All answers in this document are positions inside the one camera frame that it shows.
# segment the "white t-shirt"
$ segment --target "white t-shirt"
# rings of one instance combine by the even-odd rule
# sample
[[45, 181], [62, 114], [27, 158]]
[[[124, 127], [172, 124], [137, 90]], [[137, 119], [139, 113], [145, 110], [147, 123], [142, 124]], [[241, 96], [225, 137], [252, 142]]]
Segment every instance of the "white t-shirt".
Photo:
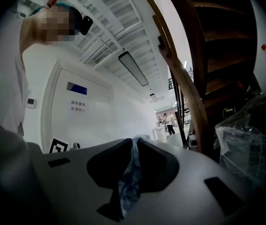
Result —
[[167, 115], [166, 117], [166, 125], [172, 125], [173, 117], [171, 115]]
[[28, 82], [19, 46], [22, 22], [10, 12], [0, 22], [0, 126], [23, 136]]

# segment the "white door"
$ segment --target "white door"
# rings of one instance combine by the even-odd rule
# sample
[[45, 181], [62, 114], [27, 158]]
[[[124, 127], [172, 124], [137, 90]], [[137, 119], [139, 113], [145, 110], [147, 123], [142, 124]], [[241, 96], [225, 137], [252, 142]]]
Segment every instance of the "white door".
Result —
[[[68, 83], [86, 88], [86, 95], [67, 90]], [[78, 142], [81, 148], [113, 141], [111, 89], [62, 69], [53, 96], [52, 138]]]

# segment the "wooden staircase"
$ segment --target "wooden staircase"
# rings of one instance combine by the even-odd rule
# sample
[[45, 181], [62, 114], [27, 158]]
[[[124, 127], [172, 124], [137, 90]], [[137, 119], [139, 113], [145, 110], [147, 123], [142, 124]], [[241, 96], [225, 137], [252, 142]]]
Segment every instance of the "wooden staircase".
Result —
[[179, 51], [162, 14], [154, 1], [148, 0], [163, 39], [160, 52], [173, 74], [178, 103], [186, 98], [199, 151], [214, 157], [214, 126], [223, 120], [224, 108], [239, 109], [239, 101], [252, 81], [257, 51], [255, 16], [250, 0], [171, 1], [190, 46], [194, 83], [180, 68]]

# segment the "linear light fixture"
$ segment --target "linear light fixture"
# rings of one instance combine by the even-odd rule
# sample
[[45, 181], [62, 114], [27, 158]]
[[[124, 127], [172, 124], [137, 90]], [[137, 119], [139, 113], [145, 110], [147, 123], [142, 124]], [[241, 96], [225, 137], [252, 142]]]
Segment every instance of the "linear light fixture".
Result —
[[141, 72], [140, 68], [129, 52], [124, 52], [118, 57], [118, 59], [127, 68], [127, 70], [132, 73], [132, 75], [137, 79], [138, 82], [140, 82], [143, 87], [148, 85], [146, 77]]
[[157, 97], [156, 97], [156, 95], [154, 93], [152, 93], [150, 96], [155, 102], [158, 101], [158, 99], [157, 99]]

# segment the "ceiling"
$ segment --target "ceiling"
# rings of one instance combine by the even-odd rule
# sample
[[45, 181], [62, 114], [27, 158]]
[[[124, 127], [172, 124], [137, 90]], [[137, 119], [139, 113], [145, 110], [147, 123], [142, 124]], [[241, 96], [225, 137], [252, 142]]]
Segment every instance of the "ceiling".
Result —
[[[18, 12], [28, 15], [48, 0], [19, 0]], [[158, 36], [152, 9], [146, 0], [58, 0], [77, 8], [93, 25], [86, 36], [77, 35], [65, 47], [82, 66], [106, 71], [137, 91], [148, 101], [150, 94], [168, 95], [168, 67], [159, 53]], [[118, 61], [128, 51], [145, 75], [149, 85], [142, 87]]]

